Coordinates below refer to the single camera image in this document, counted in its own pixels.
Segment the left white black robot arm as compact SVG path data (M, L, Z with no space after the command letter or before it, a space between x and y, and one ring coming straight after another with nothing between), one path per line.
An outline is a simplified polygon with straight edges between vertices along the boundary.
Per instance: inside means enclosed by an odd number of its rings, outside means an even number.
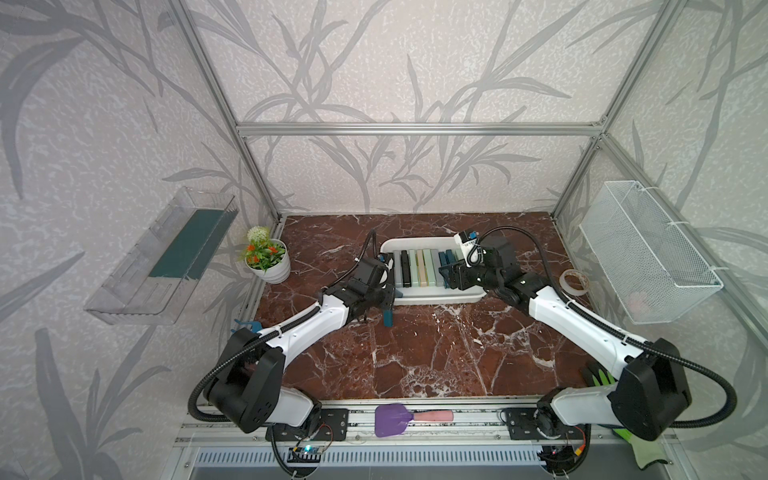
M193 388L188 414L201 422L232 423L244 433L288 426L304 435L320 428L322 404L283 385L287 367L309 347L372 308L393 307L394 259L390 254L359 260L349 275L323 290L320 299L293 317L252 332L237 330L216 366Z

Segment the pale green pliers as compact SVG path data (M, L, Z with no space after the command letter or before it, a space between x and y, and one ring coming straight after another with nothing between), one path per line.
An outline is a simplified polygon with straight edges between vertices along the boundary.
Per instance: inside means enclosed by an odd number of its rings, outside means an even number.
M430 287L437 285L437 278L434 268L434 261L432 251L430 249L424 249L422 251L424 257L424 264L427 276L427 282Z

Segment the mint green pliers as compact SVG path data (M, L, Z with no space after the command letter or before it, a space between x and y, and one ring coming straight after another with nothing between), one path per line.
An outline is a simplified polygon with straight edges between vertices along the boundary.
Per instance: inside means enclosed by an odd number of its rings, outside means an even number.
M413 249L408 251L408 263L409 263L411 286L413 288L419 287L420 279L419 279L418 264L417 264L417 252Z

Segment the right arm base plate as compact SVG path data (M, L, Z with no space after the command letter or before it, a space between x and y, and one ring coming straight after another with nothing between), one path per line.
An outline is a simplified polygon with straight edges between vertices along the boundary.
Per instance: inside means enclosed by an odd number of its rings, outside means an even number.
M586 425L569 426L553 414L535 407L511 407L499 413L511 440L582 441L590 433Z

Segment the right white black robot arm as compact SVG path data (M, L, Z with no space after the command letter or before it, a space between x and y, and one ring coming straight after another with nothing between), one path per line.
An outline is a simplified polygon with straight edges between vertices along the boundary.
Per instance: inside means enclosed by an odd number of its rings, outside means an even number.
M461 253L440 273L454 289L478 287L569 339L614 378L610 385L555 389L537 407L550 423L599 424L628 430L646 441L668 428L698 429L723 422L738 405L733 385L716 372L681 357L678 348L659 338L649 341L603 319L568 296L551 268L526 272L502 228L484 234L465 230L453 240ZM691 406L688 371L719 385L725 400L715 413L683 420Z

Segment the beige pliers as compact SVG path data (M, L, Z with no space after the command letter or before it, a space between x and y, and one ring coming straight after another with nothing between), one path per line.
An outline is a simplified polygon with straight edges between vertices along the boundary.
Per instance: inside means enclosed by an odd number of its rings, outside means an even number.
M427 274L425 269L423 252L421 250L416 251L416 262L417 262L417 269L418 269L418 275L419 275L419 284L421 287L426 287L428 285L428 280L427 280Z

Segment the white rectangular storage tray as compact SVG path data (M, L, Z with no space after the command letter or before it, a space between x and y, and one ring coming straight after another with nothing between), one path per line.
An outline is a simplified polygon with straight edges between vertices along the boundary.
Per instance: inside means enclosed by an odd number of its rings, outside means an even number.
M395 251L437 249L446 251L452 249L455 251L459 260L462 261L461 250L455 243L452 236L448 237L412 237L412 238L394 238L385 241L381 246L382 253L394 253ZM481 287L475 286L467 290L446 289L445 287L415 287L396 289L402 293L402 296L395 299L396 305L441 305L441 304L466 304L476 303L483 299L486 293Z

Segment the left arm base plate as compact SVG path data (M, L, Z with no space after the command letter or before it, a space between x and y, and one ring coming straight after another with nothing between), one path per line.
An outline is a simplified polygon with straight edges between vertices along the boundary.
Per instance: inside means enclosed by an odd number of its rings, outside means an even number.
M312 441L341 442L347 437L350 411L346 408L322 408L314 412L305 425L292 427L275 424L266 434L268 440L276 435L278 442Z

